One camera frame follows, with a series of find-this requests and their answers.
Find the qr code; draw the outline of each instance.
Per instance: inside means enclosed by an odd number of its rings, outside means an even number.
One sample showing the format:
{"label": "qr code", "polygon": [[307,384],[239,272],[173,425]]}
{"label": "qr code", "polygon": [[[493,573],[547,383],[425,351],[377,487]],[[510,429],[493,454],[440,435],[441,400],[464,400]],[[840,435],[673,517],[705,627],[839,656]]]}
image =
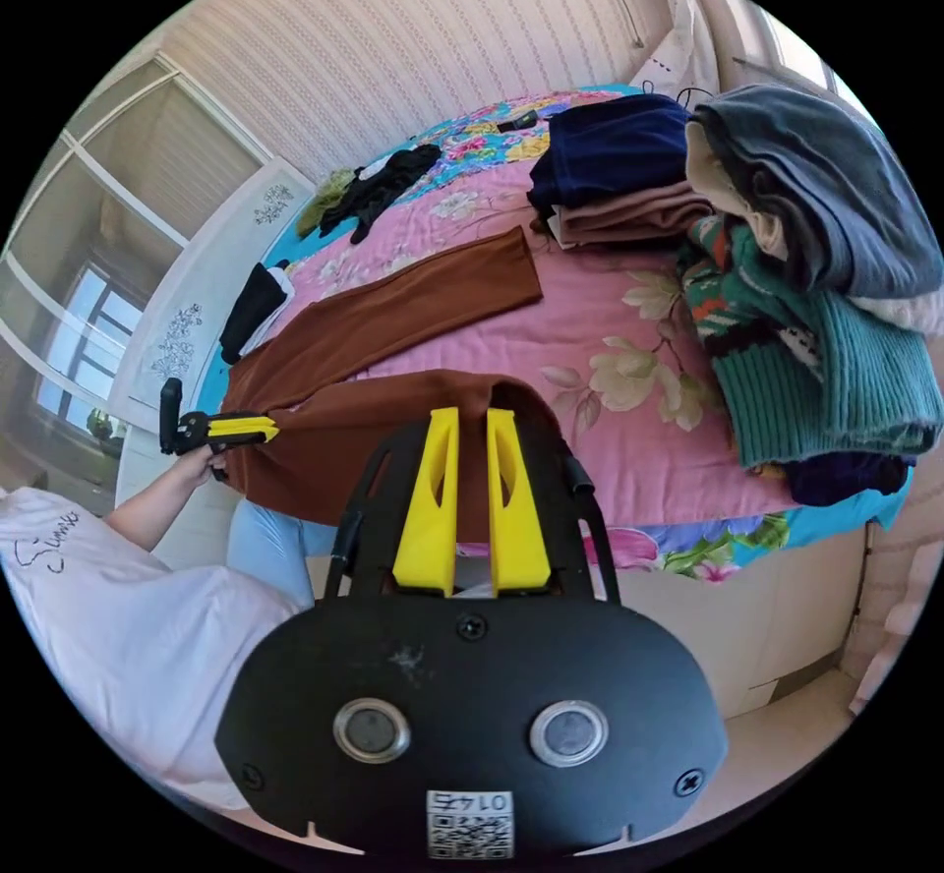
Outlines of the qr code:
{"label": "qr code", "polygon": [[502,860],[514,856],[511,814],[431,814],[429,854],[436,860]]}

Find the screw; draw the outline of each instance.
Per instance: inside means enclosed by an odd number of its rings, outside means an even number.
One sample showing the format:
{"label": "screw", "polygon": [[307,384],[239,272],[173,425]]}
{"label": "screw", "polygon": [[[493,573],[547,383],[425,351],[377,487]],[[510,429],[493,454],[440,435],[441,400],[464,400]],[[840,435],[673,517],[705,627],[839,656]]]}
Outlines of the screw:
{"label": "screw", "polygon": [[676,782],[676,797],[688,797],[695,794],[705,782],[705,773],[700,768],[685,772]]}
{"label": "screw", "polygon": [[263,773],[255,766],[247,762],[242,770],[243,785],[250,791],[261,791],[266,786],[266,780]]}
{"label": "screw", "polygon": [[481,640],[488,630],[488,623],[478,614],[464,614],[455,625],[456,633],[463,640]]}

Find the label sticker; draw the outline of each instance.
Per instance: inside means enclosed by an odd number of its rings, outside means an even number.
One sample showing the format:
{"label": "label sticker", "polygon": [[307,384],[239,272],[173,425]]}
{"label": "label sticker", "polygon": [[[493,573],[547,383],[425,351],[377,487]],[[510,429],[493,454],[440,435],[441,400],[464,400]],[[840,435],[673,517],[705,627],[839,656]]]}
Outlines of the label sticker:
{"label": "label sticker", "polygon": [[510,791],[427,791],[427,845],[434,860],[514,857]]}

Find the pink floral bedspread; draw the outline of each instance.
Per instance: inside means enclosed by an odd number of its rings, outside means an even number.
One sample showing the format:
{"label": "pink floral bedspread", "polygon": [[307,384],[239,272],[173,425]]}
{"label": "pink floral bedspread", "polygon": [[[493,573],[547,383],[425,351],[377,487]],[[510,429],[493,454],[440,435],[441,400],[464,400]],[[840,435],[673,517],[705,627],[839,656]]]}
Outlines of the pink floral bedspread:
{"label": "pink floral bedspread", "polygon": [[690,329],[671,257],[562,251],[529,229],[533,161],[461,176],[397,204],[351,246],[344,235],[291,268],[295,297],[273,338],[310,303],[459,244],[524,228],[544,300],[467,326],[359,373],[497,373],[557,412],[614,528],[758,516],[796,507],[782,481],[738,466],[709,362]]}

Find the hand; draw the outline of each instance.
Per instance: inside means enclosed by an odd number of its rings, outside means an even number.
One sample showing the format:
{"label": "hand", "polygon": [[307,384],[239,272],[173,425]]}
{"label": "hand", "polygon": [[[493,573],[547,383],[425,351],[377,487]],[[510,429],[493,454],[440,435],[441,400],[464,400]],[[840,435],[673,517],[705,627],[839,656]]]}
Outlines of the hand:
{"label": "hand", "polygon": [[221,453],[213,453],[209,444],[197,447],[177,459],[171,467],[177,479],[185,487],[195,490],[201,487],[212,475],[213,468],[222,468],[226,465],[226,458]]}

